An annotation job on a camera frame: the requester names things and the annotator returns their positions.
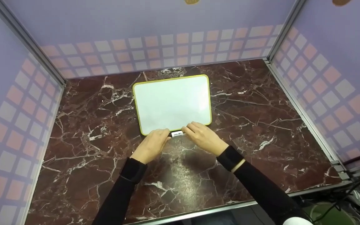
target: cable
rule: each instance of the cable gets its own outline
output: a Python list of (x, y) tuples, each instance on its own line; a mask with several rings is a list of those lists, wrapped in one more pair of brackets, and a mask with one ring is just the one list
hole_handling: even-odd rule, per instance
[(337, 200), (336, 203), (334, 203), (323, 215), (321, 215), (319, 218), (314, 220), (313, 223), (316, 223), (316, 222), (320, 221), (321, 219), (323, 219), (334, 207), (336, 207), (338, 204), (340, 204), (341, 201), (346, 199), (351, 194), (351, 192), (353, 192), (354, 189), (357, 188), (359, 185), (360, 185), (360, 181), (358, 181), (354, 186), (352, 186), (352, 188), (344, 195), (343, 198)]

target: wristband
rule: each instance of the wristband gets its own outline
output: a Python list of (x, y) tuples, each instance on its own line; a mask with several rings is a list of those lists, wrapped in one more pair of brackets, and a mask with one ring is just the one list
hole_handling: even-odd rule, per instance
[(231, 171), (244, 157), (233, 146), (229, 145), (216, 159), (227, 171)]
[(127, 158), (120, 171), (120, 176), (128, 181), (138, 184), (147, 169), (147, 165), (135, 160), (134, 158)]

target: right hand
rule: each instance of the right hand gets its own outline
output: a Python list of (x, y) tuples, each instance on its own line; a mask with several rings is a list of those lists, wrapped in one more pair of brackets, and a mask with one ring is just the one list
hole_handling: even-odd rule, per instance
[(182, 131), (188, 135), (198, 147), (219, 156), (229, 146), (211, 129), (204, 124), (191, 122)]

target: dark red marble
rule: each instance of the dark red marble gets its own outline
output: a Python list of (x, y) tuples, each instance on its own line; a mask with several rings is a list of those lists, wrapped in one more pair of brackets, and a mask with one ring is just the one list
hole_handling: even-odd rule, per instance
[[(206, 74), (210, 128), (286, 192), (339, 183), (262, 60), (70, 80), (26, 224), (90, 224), (141, 142), (132, 86)], [(252, 200), (233, 174), (185, 136), (172, 138), (137, 186), (125, 223)]]

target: white square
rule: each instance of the white square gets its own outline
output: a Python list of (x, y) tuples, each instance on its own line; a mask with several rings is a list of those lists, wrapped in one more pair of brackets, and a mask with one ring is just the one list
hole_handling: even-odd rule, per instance
[(146, 62), (136, 62), (136, 69), (137, 70), (146, 70), (148, 69)]
[(355, 88), (345, 79), (337, 84), (335, 89), (343, 98), (346, 98), (355, 91)]
[(173, 47), (164, 47), (162, 49), (163, 57), (173, 57), (174, 56), (174, 48)]
[(334, 94), (333, 91), (329, 91), (325, 96), (323, 96), (323, 101), (332, 108), (336, 104), (340, 102), (340, 100), (337, 98), (337, 96)]
[(218, 53), (216, 56), (216, 61), (221, 62), (221, 61), (226, 61), (227, 59), (227, 53)]
[(295, 57), (297, 57), (297, 54), (297, 50), (291, 46), (288, 50), (287, 56), (291, 59), (291, 61), (294, 61)]
[(174, 59), (173, 58), (164, 59), (163, 64), (165, 67), (174, 67)]
[(231, 39), (233, 37), (234, 29), (222, 30), (221, 40)]
[(360, 123), (359, 122), (355, 122), (352, 125), (348, 126), (347, 130), (356, 141), (360, 141)]
[(297, 40), (295, 40), (295, 45), (299, 49), (302, 49), (305, 44), (306, 44), (306, 38), (302, 34), (298, 35)]
[(191, 54), (200, 54), (201, 52), (203, 52), (202, 44), (193, 44), (191, 46)]
[(143, 59), (145, 59), (144, 50), (132, 51), (131, 54), (133, 55), (134, 60), (143, 60)]
[(11, 104), (3, 101), (0, 107), (0, 117), (8, 122), (11, 122), (15, 115), (16, 108)]
[(67, 60), (69, 60), (69, 63), (72, 65), (72, 67), (84, 66), (84, 62), (80, 57), (68, 57)]
[(22, 71), (19, 71), (15, 82), (19, 84), (19, 86), (21, 86), (24, 90), (26, 90), (27, 86), (29, 85), (30, 79)]
[(316, 77), (316, 72), (312, 69), (312, 67), (306, 68), (306, 70), (303, 73), (306, 80), (311, 82)]
[(97, 50), (99, 52), (108, 52), (110, 51), (110, 47), (109, 47), (109, 43), (105, 40), (103, 41), (95, 41), (94, 42), (95, 46), (97, 47)]
[(73, 44), (59, 44), (59, 48), (62, 50), (65, 55), (76, 55), (77, 51), (74, 48)]
[(192, 34), (192, 42), (201, 42), (204, 40), (204, 32), (194, 32)]
[(169, 44), (173, 44), (173, 34), (166, 34), (166, 35), (161, 35), (160, 36), (162, 45), (169, 45)]
[(114, 63), (115, 62), (115, 58), (113, 57), (112, 53), (101, 54), (101, 58), (104, 63)]
[(16, 155), (3, 151), (0, 157), (0, 170), (11, 172), (16, 161)]
[(31, 162), (27, 159), (20, 158), (19, 163), (17, 164), (17, 168), (15, 174), (27, 177), (29, 170), (30, 170)]
[(280, 66), (286, 71), (288, 67), (290, 66), (290, 61), (288, 59), (283, 58), (283, 61), (281, 61)]
[(313, 111), (315, 111), (318, 117), (320, 117), (325, 112), (327, 112), (327, 108), (324, 106), (324, 104), (321, 101), (318, 101), (314, 105), (312, 105), (312, 109)]
[(339, 143), (339, 145), (342, 148), (345, 148), (348, 145), (353, 143), (344, 131), (339, 131), (338, 133), (333, 135), (333, 137), (335, 138), (335, 140)]
[(117, 65), (109, 65), (109, 66), (106, 66), (105, 68), (106, 68), (107, 73), (109, 73), (109, 74), (114, 74), (114, 73), (120, 72)]
[(230, 49), (230, 42), (221, 42), (219, 44), (219, 52), (221, 51), (228, 51)]
[(327, 59), (322, 55), (319, 54), (315, 60), (313, 60), (313, 65), (319, 70), (322, 71), (323, 68), (329, 63)]
[(77, 76), (79, 77), (89, 77), (91, 76), (90, 71), (87, 68), (76, 69)]
[(201, 56), (191, 57), (191, 64), (200, 64), (200, 63), (201, 63)]
[(143, 41), (141, 41), (141, 37), (129, 38), (130, 48), (142, 48)]

